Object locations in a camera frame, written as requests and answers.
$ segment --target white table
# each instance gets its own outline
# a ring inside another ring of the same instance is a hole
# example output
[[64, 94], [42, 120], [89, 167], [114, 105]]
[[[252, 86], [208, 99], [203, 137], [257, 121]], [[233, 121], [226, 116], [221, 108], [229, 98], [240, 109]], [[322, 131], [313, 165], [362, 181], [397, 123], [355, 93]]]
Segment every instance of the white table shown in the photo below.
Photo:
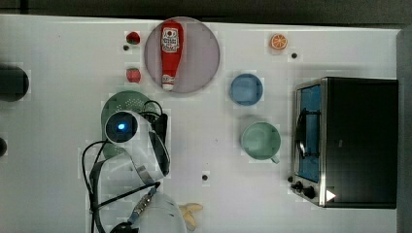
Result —
[[[162, 191], [178, 203], [203, 204], [196, 233], [395, 232], [395, 210], [321, 209], [292, 194], [286, 179], [293, 87], [325, 76], [395, 79], [397, 30], [208, 23], [221, 46], [219, 71], [206, 89], [173, 97], [144, 67], [145, 41], [158, 24], [0, 16], [0, 62], [17, 63], [31, 81], [22, 101], [0, 102], [0, 136], [9, 146], [0, 157], [1, 232], [88, 232], [80, 154], [101, 139], [100, 111], [126, 84], [128, 65], [141, 68], [142, 92], [171, 118], [171, 173]], [[141, 46], [123, 51], [132, 30], [140, 31]], [[285, 54], [268, 47], [275, 32], [290, 41]], [[253, 107], [239, 107], [227, 94], [244, 72], [264, 82]], [[280, 164], [255, 162], [241, 151], [245, 116], [278, 128]]]

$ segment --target cup handle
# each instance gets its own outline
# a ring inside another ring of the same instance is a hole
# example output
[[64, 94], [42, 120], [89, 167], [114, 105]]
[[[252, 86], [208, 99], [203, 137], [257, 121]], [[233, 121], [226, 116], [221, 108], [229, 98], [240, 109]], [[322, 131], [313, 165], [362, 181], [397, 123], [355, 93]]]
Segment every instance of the cup handle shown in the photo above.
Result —
[[276, 156], [271, 157], [270, 160], [272, 160], [272, 162], [274, 162], [274, 163], [276, 163], [276, 164], [278, 164], [278, 163], [280, 162], [280, 161], [279, 161], [279, 158], [276, 157]]

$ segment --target green mug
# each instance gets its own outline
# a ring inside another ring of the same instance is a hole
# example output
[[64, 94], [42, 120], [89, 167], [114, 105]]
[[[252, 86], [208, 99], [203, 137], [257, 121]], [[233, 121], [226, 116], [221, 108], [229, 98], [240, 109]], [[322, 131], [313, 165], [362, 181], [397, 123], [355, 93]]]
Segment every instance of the green mug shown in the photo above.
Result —
[[275, 126], [267, 122], [256, 122], [249, 125], [242, 134], [242, 149], [257, 160], [271, 159], [279, 163], [275, 156], [281, 146], [281, 136]]

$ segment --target orange slice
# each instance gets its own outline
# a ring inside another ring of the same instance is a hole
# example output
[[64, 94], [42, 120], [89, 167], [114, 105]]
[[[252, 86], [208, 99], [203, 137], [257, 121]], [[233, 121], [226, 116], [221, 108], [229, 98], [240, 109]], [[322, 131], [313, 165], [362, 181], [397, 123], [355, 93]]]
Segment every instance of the orange slice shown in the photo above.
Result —
[[288, 45], [288, 39], [282, 34], [275, 34], [270, 40], [270, 47], [275, 50], [282, 50]]

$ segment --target red object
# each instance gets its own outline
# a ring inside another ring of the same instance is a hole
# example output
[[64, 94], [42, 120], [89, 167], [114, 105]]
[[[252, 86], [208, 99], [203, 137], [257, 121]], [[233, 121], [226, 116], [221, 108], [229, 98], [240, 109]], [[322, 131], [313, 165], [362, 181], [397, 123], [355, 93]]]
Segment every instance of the red object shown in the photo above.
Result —
[[137, 34], [137, 32], [130, 32], [126, 36], [126, 41], [130, 45], [137, 45], [140, 43], [140, 36], [139, 34]]
[[175, 20], [166, 20], [161, 26], [161, 64], [162, 86], [165, 90], [172, 90], [176, 72], [182, 56], [184, 31], [182, 25]]
[[136, 68], [127, 69], [126, 76], [128, 81], [131, 83], [139, 83], [142, 79], [142, 75], [140, 74], [139, 69]]

